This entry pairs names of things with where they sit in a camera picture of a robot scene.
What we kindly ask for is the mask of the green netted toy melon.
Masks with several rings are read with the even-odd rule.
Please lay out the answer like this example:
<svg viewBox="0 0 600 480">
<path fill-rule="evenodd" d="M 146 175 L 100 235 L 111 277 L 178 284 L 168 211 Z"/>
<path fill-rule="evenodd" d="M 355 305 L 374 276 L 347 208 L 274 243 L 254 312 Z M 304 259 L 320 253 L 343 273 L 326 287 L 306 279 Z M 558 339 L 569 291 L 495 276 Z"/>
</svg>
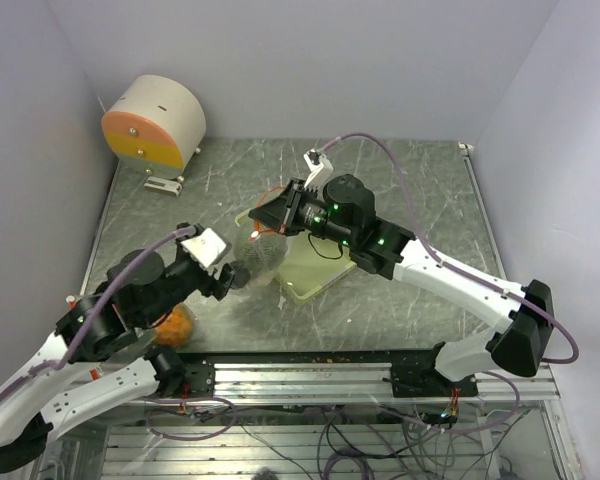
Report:
<svg viewBox="0 0 600 480">
<path fill-rule="evenodd" d="M 286 240 L 276 234 L 248 232 L 234 245 L 236 260 L 243 261 L 254 274 L 274 271 L 287 253 Z"/>
</svg>

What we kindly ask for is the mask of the spare clear zip bag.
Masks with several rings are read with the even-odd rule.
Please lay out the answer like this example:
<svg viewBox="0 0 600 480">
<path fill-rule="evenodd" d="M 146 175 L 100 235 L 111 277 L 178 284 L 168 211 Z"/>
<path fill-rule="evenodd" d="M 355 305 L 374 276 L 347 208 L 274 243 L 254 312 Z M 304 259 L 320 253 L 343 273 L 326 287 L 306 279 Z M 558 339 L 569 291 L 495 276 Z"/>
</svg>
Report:
<svg viewBox="0 0 600 480">
<path fill-rule="evenodd" d="M 271 283 L 288 253 L 287 238 L 251 219 L 251 208 L 235 218 L 230 265 L 235 270 L 232 289 L 246 294 Z"/>
</svg>

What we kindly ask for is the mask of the orange toy pineapple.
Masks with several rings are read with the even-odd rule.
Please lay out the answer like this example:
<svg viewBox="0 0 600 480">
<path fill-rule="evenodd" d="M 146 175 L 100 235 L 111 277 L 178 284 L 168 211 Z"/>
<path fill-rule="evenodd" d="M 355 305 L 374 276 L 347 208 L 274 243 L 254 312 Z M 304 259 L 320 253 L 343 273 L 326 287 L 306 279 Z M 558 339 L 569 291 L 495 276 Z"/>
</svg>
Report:
<svg viewBox="0 0 600 480">
<path fill-rule="evenodd" d="M 194 316 L 188 307 L 179 304 L 155 328 L 155 342 L 159 345 L 180 347 L 190 341 L 194 329 Z"/>
</svg>

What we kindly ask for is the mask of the dark toy plum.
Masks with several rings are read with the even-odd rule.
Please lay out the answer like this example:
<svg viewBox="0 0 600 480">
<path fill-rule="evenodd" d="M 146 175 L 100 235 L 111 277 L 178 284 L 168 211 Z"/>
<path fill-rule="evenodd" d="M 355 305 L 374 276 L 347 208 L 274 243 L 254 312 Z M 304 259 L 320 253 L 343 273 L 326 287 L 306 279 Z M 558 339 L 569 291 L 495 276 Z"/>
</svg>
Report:
<svg viewBox="0 0 600 480">
<path fill-rule="evenodd" d="M 239 260 L 234 260 L 230 263 L 230 266 L 234 272 L 231 288 L 234 290 L 245 288 L 251 281 L 250 270 L 246 267 L 243 261 Z"/>
</svg>

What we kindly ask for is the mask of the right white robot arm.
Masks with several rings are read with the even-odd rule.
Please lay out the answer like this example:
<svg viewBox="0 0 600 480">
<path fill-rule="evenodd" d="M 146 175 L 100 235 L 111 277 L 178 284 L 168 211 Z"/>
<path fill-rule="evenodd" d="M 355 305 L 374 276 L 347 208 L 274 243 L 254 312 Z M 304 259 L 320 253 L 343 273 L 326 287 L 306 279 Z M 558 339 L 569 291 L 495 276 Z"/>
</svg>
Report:
<svg viewBox="0 0 600 480">
<path fill-rule="evenodd" d="M 475 374 L 496 368 L 521 378 L 537 374 L 553 331 L 550 288 L 538 280 L 523 286 L 491 277 L 428 252 L 413 232 L 377 215 L 373 192 L 356 177 L 338 176 L 321 193 L 292 180 L 248 216 L 280 235 L 306 232 L 333 241 L 365 272 L 433 292 L 486 324 L 463 340 L 405 352 L 386 379 L 395 397 L 449 395 Z"/>
</svg>

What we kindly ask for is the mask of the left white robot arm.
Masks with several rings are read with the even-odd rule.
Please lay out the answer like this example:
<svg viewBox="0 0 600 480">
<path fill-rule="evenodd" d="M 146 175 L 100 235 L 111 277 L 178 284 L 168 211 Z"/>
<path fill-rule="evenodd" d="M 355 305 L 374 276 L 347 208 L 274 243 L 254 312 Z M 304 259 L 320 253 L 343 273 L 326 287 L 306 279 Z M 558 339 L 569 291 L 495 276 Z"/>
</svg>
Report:
<svg viewBox="0 0 600 480">
<path fill-rule="evenodd" d="M 223 299 L 235 274 L 229 264 L 210 273 L 183 248 L 170 265 L 155 251 L 135 250 L 111 267 L 106 281 L 79 299 L 0 387 L 0 474 L 27 465 L 48 443 L 129 400 L 176 395 L 186 382 L 186 368 L 169 346 L 153 347 L 80 387 L 70 385 L 135 343 L 137 330 L 165 323 L 191 294 Z"/>
</svg>

